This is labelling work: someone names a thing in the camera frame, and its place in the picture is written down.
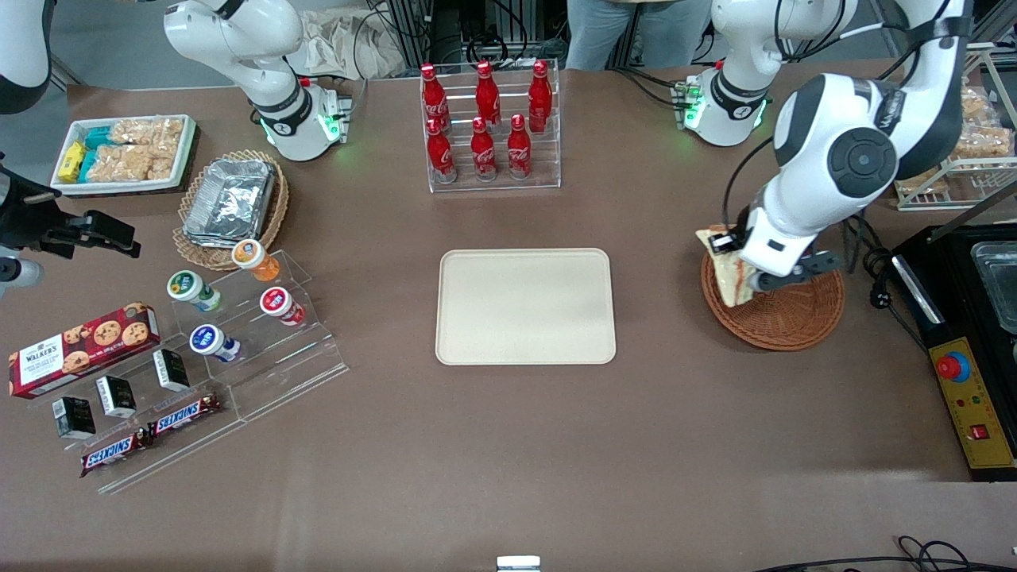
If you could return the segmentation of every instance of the coca-cola bottle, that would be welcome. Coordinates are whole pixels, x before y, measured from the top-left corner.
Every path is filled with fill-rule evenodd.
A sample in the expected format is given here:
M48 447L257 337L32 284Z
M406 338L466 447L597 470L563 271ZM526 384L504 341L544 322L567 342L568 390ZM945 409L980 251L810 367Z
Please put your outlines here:
M480 60L477 64L477 113L487 129L496 133L501 128L501 101L498 87L491 78L491 62Z
M508 174L516 180L530 176L530 134L526 132L526 119L522 113L512 116L512 133L508 133Z
M533 81L530 82L530 130L543 133L551 117L551 83L547 80L547 62L533 64Z
M456 180L459 173L452 159L452 146L441 133L441 125L437 119L427 120L427 158L431 161L435 181L448 184Z
M424 111L427 119L437 119L438 126L442 132L447 132L452 126L452 117L448 116L448 100L444 95L444 88L438 82L434 66L425 63L420 66L420 76L424 78L424 90L421 97L424 100Z
M487 132L487 122L483 117L473 118L470 149L473 150L473 168L477 172L477 179L493 181L498 176L498 167L494 163L494 139Z

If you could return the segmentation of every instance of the acrylic bottle rack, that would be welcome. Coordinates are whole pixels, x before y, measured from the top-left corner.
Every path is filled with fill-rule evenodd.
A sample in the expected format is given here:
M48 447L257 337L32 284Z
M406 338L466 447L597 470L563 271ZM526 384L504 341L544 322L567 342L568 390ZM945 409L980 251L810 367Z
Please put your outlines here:
M29 407L45 410L47 414L51 414L50 404L63 396L87 399L92 404L96 436L83 441L60 439L73 457L68 462L68 478L80 471L82 455L216 392L222 410L167 432L154 446L84 476L97 483L101 494L118 493L349 370L335 337L319 322L307 294L305 287L310 276L285 251L278 250L273 255L282 267L273 282L259 282L246 271L233 272L212 283L222 293L215 310L199 312L189 303L175 301L173 316L159 318L163 333L159 348L173 350L183 357L189 389L174 393L159 385L152 357L156 350L152 349L32 401ZM258 299L273 285L289 290L294 301L304 307L306 317L300 326L284 326L261 311ZM191 351L188 337L201 324L215 324L238 340L240 357L224 363ZM103 414L95 384L102 376L130 383L137 405L130 418ZM54 439L59 439L55 432Z
M473 118L477 116L477 72L470 64L434 64L438 81L444 88L448 99L448 113L452 129L446 136L452 144L453 161L459 170L455 182L437 182L434 170L427 159L427 112L423 101L420 103L421 132L424 134L424 165L427 168L427 184L431 192L454 190L505 190L561 186L561 98L558 92L558 66L553 59L547 61L547 79L551 84L551 116L543 133L530 133L532 144L533 171L524 180L516 180L508 174L508 133L513 114L522 113L529 117L530 82L533 79L533 65L514 65L494 71L491 75L498 85L501 98L501 129L491 133L494 138L494 158L498 165L498 176L491 181L477 179L473 171ZM420 79L423 90L423 78Z

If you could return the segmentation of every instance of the white tray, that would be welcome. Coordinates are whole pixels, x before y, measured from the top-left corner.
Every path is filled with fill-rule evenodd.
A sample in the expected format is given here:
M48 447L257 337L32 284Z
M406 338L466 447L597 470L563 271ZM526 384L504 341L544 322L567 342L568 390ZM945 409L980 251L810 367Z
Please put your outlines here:
M177 156L173 159L173 170L170 171L168 179L153 179L148 181L123 181L109 183L65 183L57 177L57 171L63 162L64 155L74 140L84 141L84 135L88 129L95 127L112 127L121 119L158 119L169 117L172 119L182 119L184 129L180 133L180 145L177 146ZM194 141L194 120L189 115L143 115L138 117L108 117L105 119L81 119L74 121L67 129L67 136L64 137L63 147L60 148L60 155L57 156L57 163L53 167L53 175L50 177L50 186L59 190L64 196L102 196L104 194L134 194L142 192L153 192L173 188L180 184L180 179L187 170L187 157L190 155L191 144Z
M614 349L603 250L451 250L441 258L434 341L441 363L599 364Z

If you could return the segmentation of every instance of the red emergency stop button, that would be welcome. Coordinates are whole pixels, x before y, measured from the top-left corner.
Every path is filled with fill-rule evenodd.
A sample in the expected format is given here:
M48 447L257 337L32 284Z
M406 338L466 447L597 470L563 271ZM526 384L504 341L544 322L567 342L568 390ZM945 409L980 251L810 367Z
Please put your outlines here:
M936 373L960 384L971 377L971 364L962 353L951 351L936 360Z
M989 439L989 430L985 425L971 425L971 439L975 441Z

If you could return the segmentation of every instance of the walker's cookie box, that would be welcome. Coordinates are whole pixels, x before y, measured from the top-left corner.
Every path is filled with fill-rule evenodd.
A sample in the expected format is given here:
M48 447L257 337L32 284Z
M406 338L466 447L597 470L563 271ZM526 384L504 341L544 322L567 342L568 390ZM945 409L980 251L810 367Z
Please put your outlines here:
M157 345L156 313L130 303L10 354L10 394L35 399Z

